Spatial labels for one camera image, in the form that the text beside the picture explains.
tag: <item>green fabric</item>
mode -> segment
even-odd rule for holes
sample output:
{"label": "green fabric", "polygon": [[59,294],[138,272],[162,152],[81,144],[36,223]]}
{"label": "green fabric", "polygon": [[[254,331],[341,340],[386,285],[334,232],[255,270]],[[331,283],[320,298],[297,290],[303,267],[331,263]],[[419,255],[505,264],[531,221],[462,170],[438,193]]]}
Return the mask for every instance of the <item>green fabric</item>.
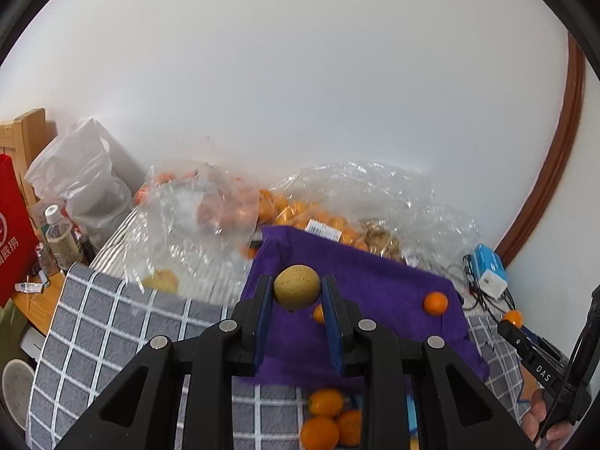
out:
{"label": "green fabric", "polygon": [[0,374],[9,360],[27,361],[27,354],[19,346],[26,326],[27,318],[9,299],[0,311]]}

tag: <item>human hand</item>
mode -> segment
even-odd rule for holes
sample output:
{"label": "human hand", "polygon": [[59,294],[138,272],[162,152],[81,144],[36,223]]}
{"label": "human hand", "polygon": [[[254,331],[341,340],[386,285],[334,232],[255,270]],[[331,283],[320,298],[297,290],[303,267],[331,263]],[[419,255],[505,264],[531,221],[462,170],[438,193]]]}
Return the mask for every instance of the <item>human hand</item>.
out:
{"label": "human hand", "polygon": [[[536,434],[538,434],[539,425],[546,417],[547,407],[544,401],[544,389],[538,389],[533,393],[531,398],[531,408],[521,420],[521,428],[533,441]],[[547,450],[558,450],[560,445],[565,442],[566,437],[571,434],[573,426],[568,421],[562,421],[557,423],[546,433],[546,439],[550,442],[547,446]]]}

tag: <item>white bottle cap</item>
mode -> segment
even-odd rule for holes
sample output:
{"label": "white bottle cap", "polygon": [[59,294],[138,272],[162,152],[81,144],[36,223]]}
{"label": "white bottle cap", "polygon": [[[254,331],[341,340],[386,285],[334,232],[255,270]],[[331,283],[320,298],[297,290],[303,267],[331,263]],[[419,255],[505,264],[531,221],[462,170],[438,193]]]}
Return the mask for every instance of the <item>white bottle cap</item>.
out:
{"label": "white bottle cap", "polygon": [[58,223],[58,221],[62,218],[61,211],[58,208],[57,204],[53,204],[46,208],[46,221],[53,225],[54,223]]}

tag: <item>white wall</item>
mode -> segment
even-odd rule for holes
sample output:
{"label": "white wall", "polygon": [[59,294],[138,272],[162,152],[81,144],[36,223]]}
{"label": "white wall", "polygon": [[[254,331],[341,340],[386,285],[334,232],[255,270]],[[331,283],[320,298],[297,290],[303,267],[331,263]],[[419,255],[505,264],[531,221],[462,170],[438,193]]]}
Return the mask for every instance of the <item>white wall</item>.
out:
{"label": "white wall", "polygon": [[[583,113],[559,187],[508,269],[525,324],[567,356],[600,284],[600,81],[587,67]],[[596,371],[595,392],[600,388]]]}
{"label": "white wall", "polygon": [[491,244],[560,110],[566,33],[540,0],[52,0],[0,70],[0,117],[96,116],[141,169],[265,181],[342,159],[430,173]]}

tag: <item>wooden table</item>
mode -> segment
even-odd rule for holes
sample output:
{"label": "wooden table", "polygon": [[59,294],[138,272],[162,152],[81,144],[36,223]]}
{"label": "wooden table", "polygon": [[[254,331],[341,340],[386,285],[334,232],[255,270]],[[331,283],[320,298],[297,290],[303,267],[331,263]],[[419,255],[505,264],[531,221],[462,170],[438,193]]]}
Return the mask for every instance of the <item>wooden table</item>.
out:
{"label": "wooden table", "polygon": [[[40,282],[37,276],[31,278],[30,281]],[[25,294],[16,291],[13,294],[14,304],[23,312],[29,323],[35,326],[44,336],[48,334],[50,329],[50,322],[58,304],[58,298],[61,296],[64,282],[65,276],[62,272],[59,272],[50,277],[49,287],[44,288],[44,292],[41,294]]]}

